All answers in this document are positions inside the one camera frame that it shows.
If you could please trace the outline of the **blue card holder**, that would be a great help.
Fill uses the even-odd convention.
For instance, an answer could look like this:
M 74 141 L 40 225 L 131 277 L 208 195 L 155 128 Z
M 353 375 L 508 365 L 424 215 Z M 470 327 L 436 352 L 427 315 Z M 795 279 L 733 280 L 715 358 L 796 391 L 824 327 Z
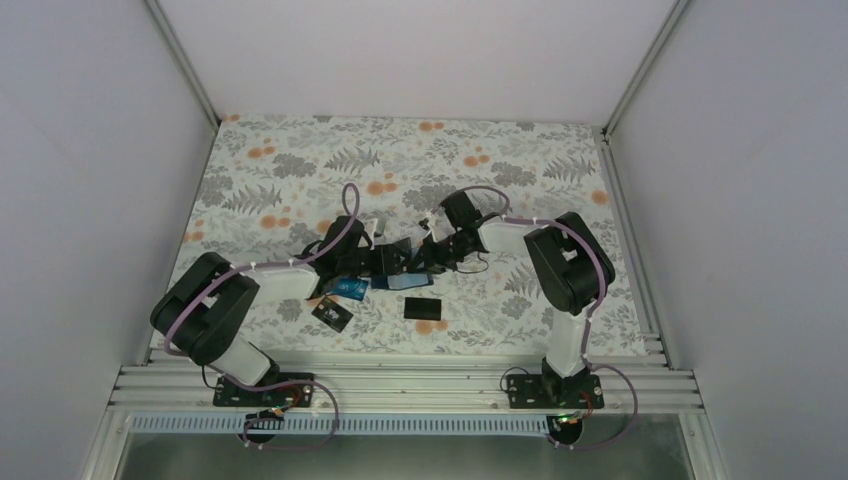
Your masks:
M 422 288 L 434 284 L 433 278 L 426 273 L 401 273 L 397 275 L 374 276 L 370 286 L 375 290 L 402 291 Z

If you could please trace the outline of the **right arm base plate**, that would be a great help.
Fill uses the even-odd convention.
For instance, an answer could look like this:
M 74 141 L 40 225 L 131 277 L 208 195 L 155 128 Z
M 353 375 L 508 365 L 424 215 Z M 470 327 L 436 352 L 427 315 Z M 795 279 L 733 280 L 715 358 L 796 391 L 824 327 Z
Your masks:
M 548 378 L 541 374 L 509 374 L 505 389 L 512 409 L 602 409 L 603 388 L 597 375 L 571 379 Z

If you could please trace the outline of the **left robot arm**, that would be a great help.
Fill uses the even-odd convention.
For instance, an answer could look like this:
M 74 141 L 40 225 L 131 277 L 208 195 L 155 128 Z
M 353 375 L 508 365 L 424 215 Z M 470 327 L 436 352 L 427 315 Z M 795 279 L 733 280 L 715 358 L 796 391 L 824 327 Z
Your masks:
M 366 223 L 340 216 L 322 240 L 286 261 L 237 267 L 216 252 L 202 254 L 155 305 L 150 324 L 171 354 L 223 374 L 263 405 L 277 394 L 279 368 L 241 335 L 249 310 L 313 298 L 344 278 L 399 274 L 412 255 L 409 238 L 378 241 Z

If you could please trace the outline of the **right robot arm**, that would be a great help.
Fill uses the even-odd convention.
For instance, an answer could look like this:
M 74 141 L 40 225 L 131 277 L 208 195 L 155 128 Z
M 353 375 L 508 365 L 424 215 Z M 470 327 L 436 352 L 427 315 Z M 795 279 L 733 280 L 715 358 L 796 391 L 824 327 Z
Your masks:
M 407 263 L 410 273 L 442 273 L 458 269 L 476 253 L 525 255 L 546 300 L 554 311 L 549 347 L 543 358 L 541 391 L 555 407 L 565 407 L 580 393 L 580 382 L 592 372 L 587 349 L 594 312 L 615 280 L 611 260 L 582 217 L 567 212 L 550 219 L 520 219 L 509 215 L 510 200 L 496 213 L 484 215 L 465 187 L 447 196 L 438 208 L 454 232 L 435 238 L 434 212 L 422 226 L 427 233 Z

